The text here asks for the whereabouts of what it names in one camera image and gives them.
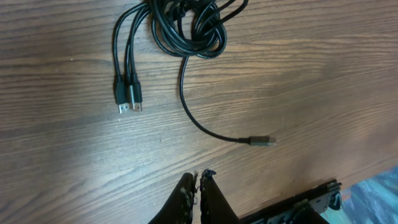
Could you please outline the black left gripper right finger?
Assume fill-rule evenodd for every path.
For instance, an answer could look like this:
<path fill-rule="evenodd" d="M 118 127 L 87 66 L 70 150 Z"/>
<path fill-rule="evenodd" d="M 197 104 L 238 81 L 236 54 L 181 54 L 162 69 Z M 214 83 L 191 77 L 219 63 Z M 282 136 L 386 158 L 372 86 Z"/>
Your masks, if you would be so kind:
<path fill-rule="evenodd" d="M 216 172 L 210 169 L 205 169 L 201 175 L 201 224 L 237 224 L 239 218 L 216 184 L 214 175 Z"/>

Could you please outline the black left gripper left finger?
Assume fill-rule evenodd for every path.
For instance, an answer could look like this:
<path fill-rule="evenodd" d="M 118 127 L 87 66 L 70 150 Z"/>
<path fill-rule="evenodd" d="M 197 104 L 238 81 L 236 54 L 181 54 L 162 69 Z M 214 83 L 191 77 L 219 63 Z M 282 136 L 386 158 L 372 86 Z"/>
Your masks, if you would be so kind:
<path fill-rule="evenodd" d="M 150 224 L 191 224 L 198 173 L 184 173 Z"/>

